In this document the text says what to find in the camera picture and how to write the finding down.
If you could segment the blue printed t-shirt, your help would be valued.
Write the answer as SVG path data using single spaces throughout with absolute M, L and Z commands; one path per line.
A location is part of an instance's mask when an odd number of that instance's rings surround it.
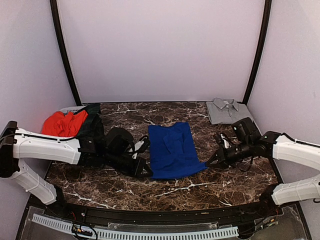
M 187 122 L 176 122 L 171 126 L 149 125 L 148 136 L 154 180 L 182 179 L 207 168 L 199 161 Z

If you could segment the grey button shirt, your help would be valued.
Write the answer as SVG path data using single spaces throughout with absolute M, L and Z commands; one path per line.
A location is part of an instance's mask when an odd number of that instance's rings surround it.
M 208 118 L 212 125 L 231 125 L 244 118 L 254 120 L 247 106 L 235 99 L 214 98 L 206 102 Z

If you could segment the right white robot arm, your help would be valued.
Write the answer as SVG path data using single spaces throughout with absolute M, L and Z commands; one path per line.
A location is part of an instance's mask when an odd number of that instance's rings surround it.
M 300 141 L 286 133 L 268 131 L 261 134 L 251 118 L 246 117 L 232 124 L 237 144 L 233 144 L 223 133 L 215 136 L 218 150 L 205 162 L 205 166 L 214 169 L 227 169 L 236 163 L 250 158 L 263 157 L 272 160 L 284 160 L 320 169 L 320 146 Z M 316 175 L 292 183 L 272 184 L 260 195 L 255 205 L 255 213 L 266 217 L 275 206 L 313 199 L 320 201 L 320 176 Z

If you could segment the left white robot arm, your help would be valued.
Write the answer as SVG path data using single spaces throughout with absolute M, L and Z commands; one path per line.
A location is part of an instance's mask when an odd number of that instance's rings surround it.
M 25 159 L 40 159 L 75 166 L 109 166 L 133 178 L 149 178 L 153 171 L 139 155 L 150 146 L 148 136 L 138 142 L 124 128 L 114 127 L 106 135 L 57 137 L 19 128 L 9 121 L 0 135 L 0 176 L 14 180 L 37 197 L 60 218 L 67 218 L 70 206 L 62 190 L 33 171 Z

